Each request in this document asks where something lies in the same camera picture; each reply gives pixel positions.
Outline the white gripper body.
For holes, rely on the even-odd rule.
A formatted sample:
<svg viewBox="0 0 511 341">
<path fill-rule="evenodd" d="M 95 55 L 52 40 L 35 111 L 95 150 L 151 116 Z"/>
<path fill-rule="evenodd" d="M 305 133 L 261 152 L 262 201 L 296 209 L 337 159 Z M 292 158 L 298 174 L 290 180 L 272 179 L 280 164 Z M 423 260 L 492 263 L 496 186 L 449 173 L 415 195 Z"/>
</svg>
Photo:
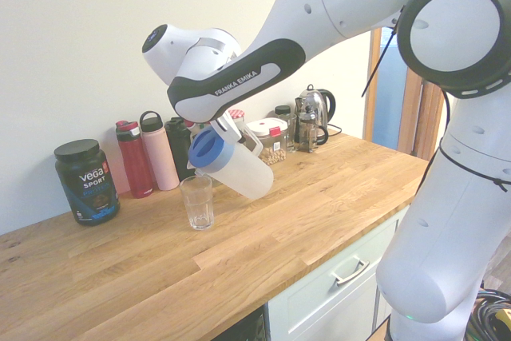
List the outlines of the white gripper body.
<svg viewBox="0 0 511 341">
<path fill-rule="evenodd" d="M 236 143 L 242 134 L 230 113 L 225 111 L 220 117 L 210 121 L 210 125 L 226 143 Z"/>
</svg>

